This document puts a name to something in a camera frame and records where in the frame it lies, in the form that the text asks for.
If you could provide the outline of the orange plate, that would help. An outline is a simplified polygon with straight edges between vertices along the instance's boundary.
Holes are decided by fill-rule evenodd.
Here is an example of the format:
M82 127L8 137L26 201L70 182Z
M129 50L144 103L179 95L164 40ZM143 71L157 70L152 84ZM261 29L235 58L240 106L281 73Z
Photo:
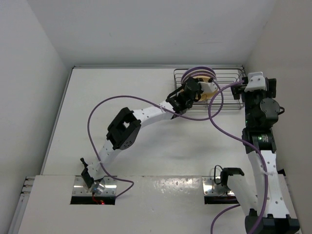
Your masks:
M201 86L201 90L203 91L200 95L201 98L199 101L205 101L214 96L214 94L218 91L217 85L215 84L215 78L205 77L205 76L197 76L194 77Z

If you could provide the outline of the purple plate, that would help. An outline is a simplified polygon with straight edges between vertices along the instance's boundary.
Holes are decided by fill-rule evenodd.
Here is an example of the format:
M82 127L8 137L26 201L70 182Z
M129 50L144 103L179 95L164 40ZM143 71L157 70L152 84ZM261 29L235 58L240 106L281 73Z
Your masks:
M207 71L207 72L215 74L215 71L212 68L209 68L206 66L193 67L193 68L188 69L185 73L191 73L191 72L198 71L198 70Z
M211 76L209 76L207 73L193 73L193 74L191 74L190 76L188 76L188 77L186 77L186 78L182 78L181 83L185 83L186 80L187 80L189 77L192 77L192 78L198 79L198 80L199 80L200 78L202 78L202 79L216 79L216 77L215 77L215 78L214 78L214 77L211 77Z

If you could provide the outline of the cream plate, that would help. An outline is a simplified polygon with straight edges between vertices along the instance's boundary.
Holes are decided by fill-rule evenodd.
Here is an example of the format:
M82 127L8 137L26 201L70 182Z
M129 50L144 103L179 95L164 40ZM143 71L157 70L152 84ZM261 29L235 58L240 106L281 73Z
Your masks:
M184 73L182 75L182 78L186 78L186 77L190 76L193 73L207 73L211 77L214 77L214 78L216 77L216 74L213 74L213 73L210 73L210 72L207 72L207 71L198 70L198 71L194 71L194 72L191 72L191 73Z

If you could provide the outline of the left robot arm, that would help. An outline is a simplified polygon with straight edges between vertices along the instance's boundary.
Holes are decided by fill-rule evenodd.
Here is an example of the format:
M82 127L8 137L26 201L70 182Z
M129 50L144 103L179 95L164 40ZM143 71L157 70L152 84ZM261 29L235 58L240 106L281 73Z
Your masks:
M87 188L92 189L96 182L104 177L103 168L108 166L121 151L134 144L143 127L185 114L195 102L201 99L202 82L202 79L189 77L160 104L138 110L122 108L107 128L108 133L102 149L96 151L98 164L87 164L83 158L80 159L84 164L81 176Z

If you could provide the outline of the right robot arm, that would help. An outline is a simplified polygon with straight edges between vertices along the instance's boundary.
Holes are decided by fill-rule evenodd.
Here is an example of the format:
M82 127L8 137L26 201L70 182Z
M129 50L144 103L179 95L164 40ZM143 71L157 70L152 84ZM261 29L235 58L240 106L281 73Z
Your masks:
M248 187L240 168L224 168L221 184L235 194L245 215L248 234L295 234L300 229L285 204L276 168L272 126L284 109L275 100L276 80L261 73L243 78L231 87L234 99L245 105L242 143L251 163L256 191Z

